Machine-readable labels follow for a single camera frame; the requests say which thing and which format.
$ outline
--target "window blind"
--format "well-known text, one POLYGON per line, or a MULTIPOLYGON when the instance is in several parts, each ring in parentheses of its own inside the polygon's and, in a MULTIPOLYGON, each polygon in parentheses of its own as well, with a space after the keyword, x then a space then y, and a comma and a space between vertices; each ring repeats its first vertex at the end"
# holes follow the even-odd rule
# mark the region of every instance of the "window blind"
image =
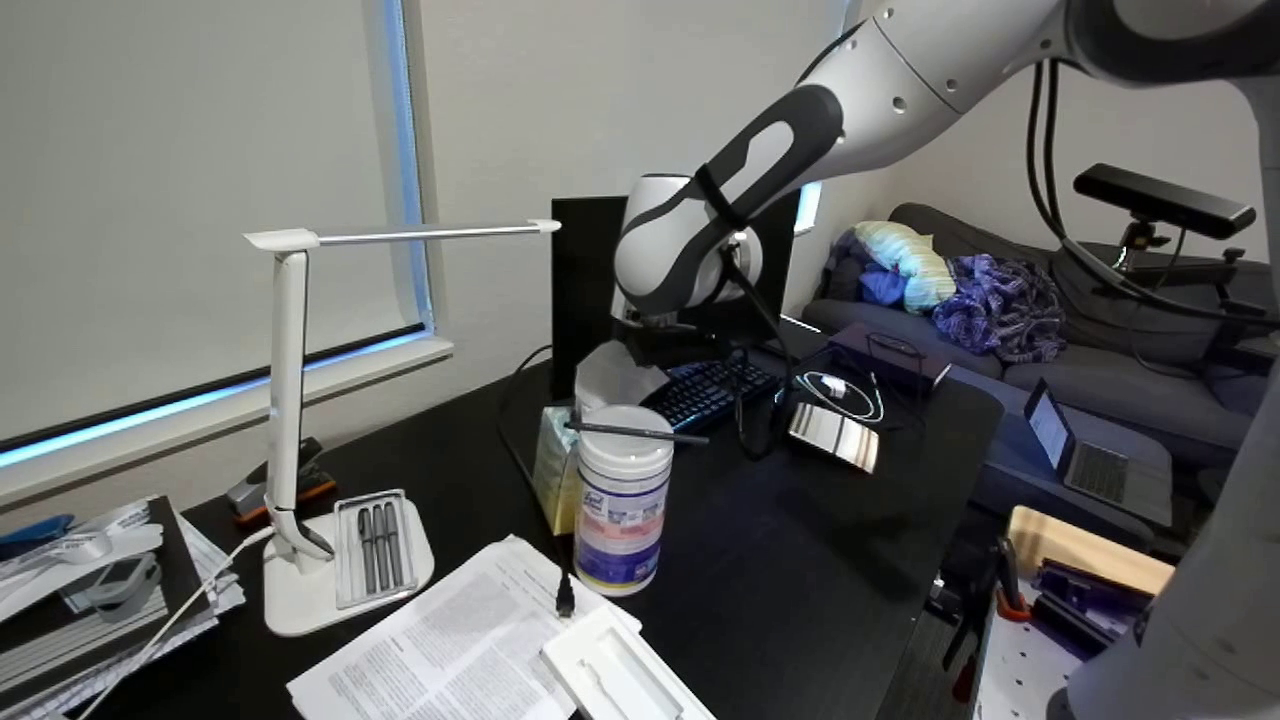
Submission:
MULTIPOLYGON (((267 363, 248 228, 406 219, 401 3, 0 3, 0 440, 267 363)), ((309 342, 420 325, 406 247, 311 259, 309 342)))

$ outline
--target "white desk lamp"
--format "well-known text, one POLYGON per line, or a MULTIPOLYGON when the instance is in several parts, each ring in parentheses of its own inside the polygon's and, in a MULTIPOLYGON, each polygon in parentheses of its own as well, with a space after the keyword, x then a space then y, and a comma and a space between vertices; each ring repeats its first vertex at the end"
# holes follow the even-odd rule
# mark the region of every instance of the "white desk lamp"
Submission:
MULTIPOLYGON (((555 219, 496 225, 496 228, 393 228, 393 230, 309 230, 272 228, 244 230, 244 240, 276 256, 276 319, 272 319, 272 455, 267 455, 267 510, 276 535, 263 552, 263 614, 276 636, 309 636, 316 629, 339 623, 347 614, 373 610, 401 595, 381 595, 369 604, 339 604, 339 522, 335 517, 295 521, 295 448, 305 416, 305 330, 309 330, 309 251, 339 242, 406 242, 406 240, 477 240, 477 235, 549 235, 555 219)), ((432 542, 423 521, 413 503, 406 510, 407 539, 407 590, 432 580, 432 542)))

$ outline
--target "black table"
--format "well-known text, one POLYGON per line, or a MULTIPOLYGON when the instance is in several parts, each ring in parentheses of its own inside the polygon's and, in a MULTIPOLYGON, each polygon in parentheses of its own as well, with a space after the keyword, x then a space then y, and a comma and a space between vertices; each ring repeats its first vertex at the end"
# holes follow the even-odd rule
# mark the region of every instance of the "black table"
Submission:
MULTIPOLYGON (((492 382, 327 455, 343 491, 406 486, 420 503, 437 580, 509 531, 555 552, 496 437, 511 395, 506 429, 532 437, 542 392, 492 382)), ((747 459, 728 429, 680 448, 659 574, 626 609, 718 716, 878 716, 1002 416, 964 382, 888 409, 878 475, 799 443, 747 459)), ((241 539, 220 499, 189 517, 224 546, 241 539)), ((241 580, 248 609, 122 683, 99 716, 293 716, 283 683, 390 614, 276 640, 259 552, 241 580)))

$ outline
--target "stack of papers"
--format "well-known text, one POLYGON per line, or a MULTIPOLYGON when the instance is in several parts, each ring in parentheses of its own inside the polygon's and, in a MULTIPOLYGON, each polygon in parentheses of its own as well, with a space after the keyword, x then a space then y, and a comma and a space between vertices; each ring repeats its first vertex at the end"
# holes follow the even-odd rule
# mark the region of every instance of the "stack of papers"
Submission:
POLYGON ((287 683, 293 703, 316 720, 566 720, 583 698, 651 689, 675 696, 680 707, 697 707, 683 716, 710 716, 639 640, 636 614, 578 585, 578 610, 566 620, 555 614, 555 585, 561 569, 532 542, 522 535, 496 539, 347 649, 295 674, 287 683), (583 657, 582 630, 615 640, 592 669, 615 663, 646 674, 598 683, 605 689, 598 696, 582 680, 571 683, 555 669, 555 657, 583 657))
POLYGON ((12 707, 6 707, 0 716, 70 716, 73 707, 87 703, 92 696, 99 696, 106 689, 122 683, 123 674, 140 673, 150 661, 161 661, 176 649, 184 649, 189 640, 204 636, 207 629, 217 629, 217 620, 234 609, 244 604, 244 588, 235 580, 235 572, 224 572, 217 580, 217 572, 230 562, 230 552, 220 552, 196 522, 189 522, 184 517, 176 517, 176 529, 189 542, 189 555, 196 562, 204 590, 204 604, 196 604, 161 643, 153 657, 140 657, 146 643, 123 649, 12 707))

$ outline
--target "robotic arm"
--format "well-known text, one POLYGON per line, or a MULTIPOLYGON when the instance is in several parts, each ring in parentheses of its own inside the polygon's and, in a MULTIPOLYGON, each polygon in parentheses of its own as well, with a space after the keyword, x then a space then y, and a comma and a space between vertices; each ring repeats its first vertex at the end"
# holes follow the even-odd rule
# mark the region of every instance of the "robotic arm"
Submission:
MULTIPOLYGON (((639 314, 693 304, 700 263, 797 182, 924 146, 1034 59, 1121 82, 1233 78, 1260 124, 1280 294, 1280 0, 878 0, 683 189, 636 211, 615 281, 639 314)), ((1280 716, 1280 387, 1147 629, 1070 683, 1075 716, 1280 716)))
POLYGON ((741 126, 675 195, 627 219, 615 281, 639 314, 693 304, 697 267, 768 198, 924 146, 1057 48, 1057 0, 882 3, 741 126))

